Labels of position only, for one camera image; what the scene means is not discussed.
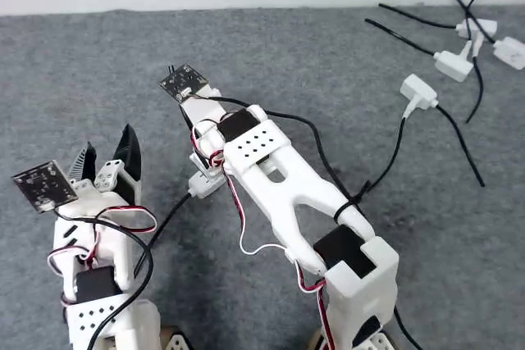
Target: white wire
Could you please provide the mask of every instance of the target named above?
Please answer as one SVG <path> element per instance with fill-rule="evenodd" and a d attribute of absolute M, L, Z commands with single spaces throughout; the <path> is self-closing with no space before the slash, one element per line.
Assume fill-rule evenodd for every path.
<path fill-rule="evenodd" d="M 237 190 L 235 189 L 235 186 L 233 185 L 233 181 L 231 180 L 231 177 L 225 171 L 223 171 L 223 173 L 224 173 L 224 176 L 226 177 L 226 182 L 228 182 L 228 186 L 230 187 L 231 196 L 233 197 L 235 205 L 239 209 L 239 216 L 240 216 L 239 248 L 240 248 L 240 251 L 247 256 L 255 256 L 257 253 L 261 252 L 263 249 L 266 249 L 266 248 L 279 248 L 283 251 L 286 251 L 286 248 L 280 245 L 279 243 L 265 243 L 253 251 L 249 251 L 244 248 L 243 239 L 244 239 L 244 233 L 246 232 L 246 215 L 244 214 L 243 205 L 240 202 L 239 195 L 237 194 Z"/>
<path fill-rule="evenodd" d="M 259 246 L 257 249 L 255 249 L 253 251 L 246 250 L 244 248 L 244 246 L 243 246 L 243 238 L 244 238 L 245 230 L 246 230 L 246 225 L 243 225 L 243 228 L 240 231 L 239 248 L 240 248 L 240 251 L 242 253 L 246 254 L 247 256 L 255 256 L 257 253 L 261 252 L 263 249 L 266 249 L 266 248 L 279 248 L 281 250 L 286 251 L 286 248 L 284 246 L 280 245 L 279 243 L 265 243 L 265 244 Z"/>
<path fill-rule="evenodd" d="M 322 289 L 322 286 L 319 286 L 316 289 L 308 290 L 306 289 L 303 284 L 301 284 L 301 267 L 299 266 L 299 262 L 297 260 L 294 261 L 295 264 L 295 271 L 297 272 L 297 285 L 299 286 L 299 290 L 301 290 L 305 294 L 315 294 L 317 291 Z"/>
<path fill-rule="evenodd" d="M 207 129 L 206 131 L 202 132 L 201 135 L 204 135 L 206 134 L 208 131 L 210 131 L 211 129 L 213 129 L 214 126 L 217 126 L 217 123 L 214 121 L 214 120 L 211 120 L 211 119 L 202 119 L 200 120 L 199 122 L 197 122 L 194 126 L 192 126 L 191 128 L 191 136 L 193 137 L 193 140 L 195 141 L 195 148 L 199 151 L 199 153 L 206 157 L 207 155 L 204 154 L 203 150 L 201 149 L 200 147 L 200 142 L 199 140 L 197 139 L 197 136 L 195 135 L 195 131 L 197 130 L 197 125 L 199 123 L 203 123 L 203 122 L 211 122 L 213 123 L 213 126 L 210 127 L 209 129 Z"/>
<path fill-rule="evenodd" d="M 52 264 L 52 261 L 54 262 L 54 258 L 60 254 L 64 254 L 64 253 L 71 253 L 73 252 L 75 254 L 75 256 L 82 256 L 82 255 L 85 255 L 86 257 L 89 255 L 89 251 L 86 250 L 85 248 L 82 248 L 80 246 L 70 246 L 70 247 L 67 247 L 67 248 L 64 248 L 64 249 L 58 249 L 58 250 L 54 250 L 52 252 L 50 252 L 48 254 L 48 266 L 49 268 L 51 269 L 51 271 L 57 275 L 57 276 L 60 276 L 62 277 L 62 273 L 60 271 L 58 271 L 55 266 Z"/>
<path fill-rule="evenodd" d="M 325 322 L 322 319 L 322 311 L 321 311 L 322 306 L 321 306 L 321 303 L 319 302 L 319 298 L 318 297 L 316 297 L 316 298 L 317 298 L 317 309 L 319 310 L 319 319 L 321 320 L 322 331 L 324 331 L 325 334 L 326 334 Z M 323 341 L 321 343 L 321 347 L 319 349 L 324 350 L 325 348 L 328 348 L 328 350 L 335 350 L 334 348 L 331 347 L 330 341 L 328 340 L 328 338 L 324 338 L 323 339 Z"/>

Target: red wire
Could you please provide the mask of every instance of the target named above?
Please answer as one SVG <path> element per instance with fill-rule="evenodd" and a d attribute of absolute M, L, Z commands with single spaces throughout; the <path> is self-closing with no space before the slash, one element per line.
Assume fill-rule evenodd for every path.
<path fill-rule="evenodd" d="M 320 289 L 322 286 L 324 286 L 326 284 L 326 280 L 323 279 L 323 280 L 320 280 L 319 282 L 315 283 L 313 286 L 305 286 L 304 285 L 303 269 L 301 268 L 301 266 L 299 266 L 299 265 L 297 265 L 297 266 L 299 267 L 299 279 L 300 279 L 301 287 L 303 288 L 303 290 L 306 290 L 306 291 L 317 290 L 317 289 Z"/>
<path fill-rule="evenodd" d="M 326 316 L 325 303 L 322 299 L 322 289 L 317 291 L 317 305 L 319 306 L 319 313 L 321 314 L 322 325 L 325 329 L 326 340 L 328 341 L 328 349 L 336 350 L 334 338 L 331 336 L 330 325 L 328 324 L 328 317 Z"/>

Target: red and white wire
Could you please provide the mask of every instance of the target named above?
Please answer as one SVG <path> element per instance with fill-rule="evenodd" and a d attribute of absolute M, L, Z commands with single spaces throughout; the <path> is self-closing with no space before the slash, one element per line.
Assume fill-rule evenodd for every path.
<path fill-rule="evenodd" d="M 106 215 L 108 212 L 112 211 L 118 211 L 118 212 L 143 212 L 145 213 L 153 222 L 152 225 L 148 227 L 126 227 L 124 225 L 119 224 L 120 227 L 122 227 L 124 230 L 128 230 L 132 233 L 151 233 L 157 229 L 157 217 L 146 207 L 142 207 L 140 205 L 122 205 L 122 206 L 115 206 L 115 207 L 108 207 L 105 209 L 102 209 L 98 214 L 97 218 L 103 218 L 104 215 Z"/>
<path fill-rule="evenodd" d="M 317 291 L 317 308 L 319 309 L 319 316 L 321 317 L 322 329 L 326 336 L 326 344 L 323 350 L 336 350 L 334 338 L 331 334 L 330 325 L 328 324 L 328 317 L 326 316 L 325 303 L 322 300 L 322 287 Z"/>
<path fill-rule="evenodd" d="M 297 260 L 294 261 L 295 264 L 295 270 L 297 271 L 297 285 L 299 286 L 299 289 L 305 293 L 305 294 L 313 294 L 319 291 L 319 289 L 322 289 L 322 287 L 325 285 L 326 281 L 320 280 L 319 282 L 315 283 L 313 286 L 306 286 L 304 284 L 304 274 L 303 269 L 299 265 L 299 262 Z"/>
<path fill-rule="evenodd" d="M 199 123 L 202 123 L 202 122 L 211 122 L 213 123 L 213 126 L 210 127 L 208 130 L 204 131 L 203 133 L 201 134 L 206 134 L 208 131 L 210 131 L 211 129 L 213 129 L 214 126 L 217 125 L 216 121 L 212 120 L 212 119 L 202 119 L 200 122 L 197 122 L 196 125 L 192 126 L 191 128 L 191 133 L 189 135 L 189 139 L 191 140 L 191 144 L 193 145 L 195 151 L 197 151 L 197 153 L 200 155 L 200 156 L 203 156 L 203 157 L 206 157 L 208 160 L 210 159 L 210 157 L 213 155 L 210 155 L 210 157 L 208 157 L 203 151 L 202 149 L 200 148 L 200 144 L 199 144 L 199 141 L 197 140 L 197 129 L 196 129 L 196 126 L 199 124 Z"/>
<path fill-rule="evenodd" d="M 231 177 L 224 170 L 224 167 L 222 167 L 222 173 L 224 174 L 224 177 L 226 178 L 226 182 L 228 183 L 228 187 L 230 188 L 231 197 L 233 199 L 235 206 L 237 207 L 237 211 L 239 212 L 239 218 L 240 218 L 239 248 L 240 248 L 240 251 L 248 256 L 254 256 L 266 248 L 279 248 L 285 251 L 286 248 L 280 245 L 279 243 L 265 243 L 253 251 L 249 251 L 244 248 L 243 239 L 244 239 L 244 233 L 246 232 L 246 215 L 244 214 L 244 208 L 240 202 L 239 195 L 237 194 L 237 190 L 235 189 L 233 181 L 231 180 Z"/>
<path fill-rule="evenodd" d="M 58 275 L 61 277 L 63 276 L 60 270 L 58 269 L 57 264 L 55 263 L 54 259 L 56 256 L 59 256 L 61 254 L 66 254 L 66 253 L 68 254 L 72 253 L 73 256 L 78 256 L 80 257 L 81 260 L 85 261 L 87 260 L 90 254 L 90 250 L 83 248 L 81 246 L 78 246 L 78 245 L 71 245 L 71 246 L 64 246 L 62 248 L 57 248 L 51 251 L 48 254 L 48 266 L 55 275 Z"/>
<path fill-rule="evenodd" d="M 239 218 L 240 218 L 239 248 L 241 252 L 249 256 L 253 256 L 259 253 L 260 251 L 262 251 L 264 248 L 279 248 L 285 251 L 286 248 L 278 243 L 266 243 L 253 251 L 247 251 L 246 249 L 244 249 L 243 238 L 244 238 L 244 232 L 246 231 L 246 215 L 244 214 L 244 208 L 240 202 L 239 195 L 237 194 L 237 190 L 235 189 L 235 185 L 233 184 L 233 180 L 226 173 L 224 167 L 222 167 L 222 173 L 224 174 L 224 177 L 226 178 L 226 182 L 228 183 L 228 187 L 230 188 L 231 197 L 233 198 L 235 206 L 237 207 L 237 211 L 239 212 Z M 326 309 L 324 306 L 324 302 L 322 300 L 322 290 L 324 286 L 326 285 L 326 280 L 323 279 L 313 286 L 306 286 L 304 284 L 304 274 L 303 274 L 303 270 L 301 269 L 301 266 L 299 265 L 297 260 L 295 260 L 294 263 L 295 263 L 295 269 L 297 271 L 297 284 L 300 290 L 306 294 L 311 294 L 311 293 L 317 294 L 317 307 L 319 309 L 319 316 L 321 317 L 321 324 L 322 324 L 323 331 L 326 334 L 326 341 L 327 341 L 323 350 L 325 349 L 336 350 L 334 339 L 332 337 L 331 330 L 330 330 L 330 325 L 328 324 L 328 318 L 326 316 Z"/>

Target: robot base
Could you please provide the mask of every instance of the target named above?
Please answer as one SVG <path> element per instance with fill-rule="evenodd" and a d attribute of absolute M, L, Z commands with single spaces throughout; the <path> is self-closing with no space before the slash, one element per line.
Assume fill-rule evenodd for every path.
<path fill-rule="evenodd" d="M 307 350 L 324 350 L 326 341 L 321 335 L 321 330 L 317 330 L 310 339 Z M 399 350 L 394 340 L 387 332 L 380 331 L 372 335 L 370 339 L 365 340 L 359 346 L 348 350 Z"/>
<path fill-rule="evenodd" d="M 177 326 L 162 327 L 160 336 L 164 350 L 193 350 L 189 340 Z M 115 345 L 111 345 L 109 350 L 115 350 Z"/>

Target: wire bundle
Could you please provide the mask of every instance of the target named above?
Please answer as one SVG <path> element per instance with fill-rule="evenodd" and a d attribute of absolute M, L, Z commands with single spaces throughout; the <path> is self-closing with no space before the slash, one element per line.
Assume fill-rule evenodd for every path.
<path fill-rule="evenodd" d="M 465 20 L 466 20 L 466 24 L 467 24 L 467 32 L 468 32 L 468 40 L 469 41 L 472 41 L 473 39 L 473 35 L 472 35 L 472 30 L 471 30 L 471 27 L 470 27 L 470 20 L 477 26 L 477 28 L 479 29 L 479 31 L 481 32 L 481 34 L 483 34 L 483 36 L 492 44 L 495 43 L 495 40 L 494 38 L 492 38 L 486 31 L 485 29 L 483 28 L 482 24 L 479 22 L 479 20 L 473 15 L 472 11 L 471 11 L 471 8 L 474 4 L 474 2 L 476 0 L 470 0 L 470 2 L 468 2 L 467 5 L 465 5 L 465 3 L 462 1 L 462 0 L 455 0 L 459 6 L 465 11 Z M 422 18 L 420 16 L 416 16 L 412 13 L 409 13 L 407 11 L 404 11 L 404 10 L 401 10 L 399 9 L 398 7 L 393 7 L 393 6 L 389 6 L 385 3 L 379 3 L 378 4 L 379 7 L 381 8 L 384 8 L 386 10 L 390 10 L 390 11 L 393 11 L 393 12 L 396 12 L 402 16 L 406 16 L 407 18 L 410 18 L 412 20 L 416 20 L 417 22 L 420 22 L 424 25 L 429 25 L 429 26 L 434 26 L 434 27 L 438 27 L 438 28 L 443 28 L 443 29 L 450 29 L 450 30 L 455 30 L 456 29 L 456 26 L 455 25 L 452 25 L 452 24 L 444 24 L 444 23 L 440 23 L 440 22 L 435 22 L 435 21 L 431 21 L 431 20 L 427 20 L 425 18 Z M 376 22 L 374 20 L 371 20 L 369 18 L 366 18 L 365 19 L 365 22 L 367 22 L 368 24 L 370 25 L 373 25 L 375 27 L 377 27 L 378 29 L 381 29 L 383 30 L 384 32 L 392 35 L 393 37 L 396 37 L 398 40 L 401 40 L 403 41 L 404 43 L 408 44 L 409 46 L 411 46 L 412 48 L 415 48 L 417 49 L 418 51 L 422 52 L 422 53 L 425 53 L 427 55 L 430 55 L 431 57 L 434 56 L 434 53 L 433 51 L 413 42 L 412 40 L 410 39 L 407 39 L 406 37 L 404 37 L 403 35 L 395 32 L 394 30 L 391 30 L 389 28 L 387 28 L 386 26 L 380 24 L 379 22 Z M 475 71 L 475 74 L 476 74 L 476 78 L 477 78 L 477 84 L 478 84 L 478 94 L 477 94 L 477 100 L 476 102 L 474 103 L 474 106 L 472 108 L 472 110 L 470 111 L 468 117 L 467 117 L 467 120 L 465 121 L 465 123 L 469 123 L 472 118 L 474 117 L 474 115 L 476 114 L 477 112 L 477 109 L 480 107 L 480 104 L 482 103 L 482 99 L 483 99 L 483 93 L 484 93 L 484 82 L 483 82 L 483 77 L 482 77 L 482 73 L 481 73 L 481 70 L 479 68 L 479 65 L 477 64 L 477 53 L 474 53 L 472 55 L 472 63 L 473 63 L 473 66 L 474 66 L 474 71 Z"/>
<path fill-rule="evenodd" d="M 111 211 L 144 211 L 148 215 L 151 215 L 151 217 L 154 219 L 154 226 L 150 226 L 148 228 L 128 229 L 126 227 L 123 227 L 123 226 L 117 225 L 115 223 L 112 223 L 111 221 L 104 220 L 104 219 L 107 219 L 107 214 L 109 214 Z M 115 231 L 118 231 L 119 233 L 124 234 L 126 237 L 128 237 L 128 238 L 132 239 L 133 241 L 135 241 L 143 249 L 144 254 L 145 254 L 145 258 L 148 260 L 148 272 L 146 273 L 146 276 L 144 277 L 144 279 L 143 279 L 142 283 L 140 284 L 140 286 L 135 290 L 134 293 L 132 293 L 130 295 L 130 297 L 128 299 L 126 299 L 106 319 L 104 319 L 100 323 L 100 325 L 97 327 L 97 329 L 93 332 L 93 334 L 91 336 L 91 339 L 89 341 L 88 347 L 87 347 L 87 350 L 93 350 L 94 346 L 95 346 L 95 343 L 97 341 L 97 338 L 100 335 L 100 333 L 102 332 L 102 330 L 104 329 L 104 327 L 107 324 L 109 324 L 114 318 L 116 318 L 124 309 L 126 309 L 129 305 L 131 305 L 131 303 L 140 296 L 140 294 L 144 291 L 144 289 L 148 285 L 149 281 L 151 280 L 151 277 L 153 275 L 153 256 L 151 254 L 151 251 L 148 249 L 148 246 L 144 243 L 144 241 L 142 241 L 142 239 L 140 239 L 134 233 L 135 232 L 149 232 L 149 231 L 153 231 L 157 227 L 157 219 L 155 218 L 153 213 L 151 213 L 147 208 L 141 207 L 141 206 L 108 207 L 108 208 L 102 209 L 95 216 L 68 217 L 68 216 L 62 215 L 58 210 L 55 210 L 55 213 L 57 214 L 57 216 L 61 217 L 64 220 L 80 221 L 80 222 L 84 222 L 84 223 L 89 223 L 89 224 L 93 225 L 94 227 L 97 226 L 97 225 L 100 225 L 102 227 L 108 227 L 108 228 L 110 228 L 112 230 L 115 230 Z M 94 243 L 95 243 L 95 245 L 93 246 L 92 250 L 94 248 L 96 248 L 96 245 L 98 244 L 98 242 L 96 241 L 96 237 L 95 237 Z M 87 249 L 85 249 L 85 248 L 82 248 L 82 249 L 83 249 L 82 250 L 82 253 L 83 253 L 82 256 L 85 256 L 86 258 L 89 257 L 89 254 L 91 254 L 91 252 L 87 251 Z M 53 254 L 56 253 L 57 251 L 58 251 L 58 249 L 54 250 L 54 251 L 52 251 L 50 253 L 50 255 L 52 255 L 52 258 L 53 258 Z M 71 304 L 68 300 L 65 299 L 63 294 L 61 295 L 61 301 L 62 301 L 62 304 L 64 306 L 69 306 Z"/>

